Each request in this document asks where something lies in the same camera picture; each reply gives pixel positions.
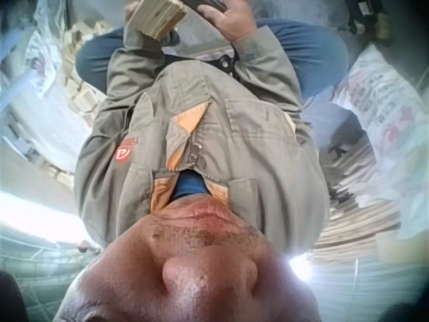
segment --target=chest pocket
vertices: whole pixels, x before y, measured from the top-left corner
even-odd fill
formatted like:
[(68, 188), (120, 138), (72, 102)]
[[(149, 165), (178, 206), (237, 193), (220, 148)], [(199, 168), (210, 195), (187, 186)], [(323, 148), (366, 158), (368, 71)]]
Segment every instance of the chest pocket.
[(129, 123), (129, 131), (139, 130), (154, 120), (154, 105), (149, 95), (144, 92), (135, 107)]
[(226, 99), (225, 109), (233, 136), (296, 143), (292, 120), (274, 104), (257, 99)]
[(149, 213), (153, 185), (151, 171), (134, 164), (129, 167), (117, 208), (116, 236), (120, 236)]

